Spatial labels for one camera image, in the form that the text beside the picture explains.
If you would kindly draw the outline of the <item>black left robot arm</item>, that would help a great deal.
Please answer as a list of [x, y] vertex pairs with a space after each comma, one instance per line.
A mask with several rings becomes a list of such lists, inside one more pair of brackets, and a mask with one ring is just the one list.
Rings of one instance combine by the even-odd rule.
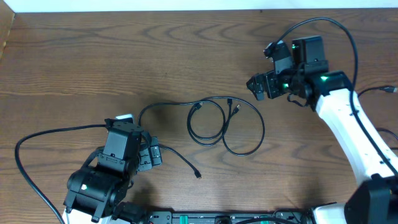
[[162, 164], [159, 141], [131, 118], [106, 119], [105, 127], [105, 145], [98, 147], [67, 182], [65, 223], [126, 223], [142, 218], [142, 212], [134, 210], [122, 218], [123, 200], [138, 172]]

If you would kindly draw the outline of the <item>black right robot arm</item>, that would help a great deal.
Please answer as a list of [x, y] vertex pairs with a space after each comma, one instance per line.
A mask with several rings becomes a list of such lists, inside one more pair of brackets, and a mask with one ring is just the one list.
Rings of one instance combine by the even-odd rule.
[[247, 83], [257, 100], [297, 95], [324, 120], [354, 172], [357, 190], [346, 203], [320, 205], [311, 223], [397, 223], [397, 155], [363, 111], [342, 71], [331, 72], [320, 36], [270, 43], [264, 55], [273, 70]]

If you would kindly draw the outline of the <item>wooden panel at left edge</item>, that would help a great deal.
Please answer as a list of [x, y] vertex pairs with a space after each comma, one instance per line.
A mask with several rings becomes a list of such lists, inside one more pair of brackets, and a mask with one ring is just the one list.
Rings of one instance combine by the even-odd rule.
[[4, 53], [11, 27], [15, 18], [15, 12], [4, 2], [0, 0], [0, 56]]

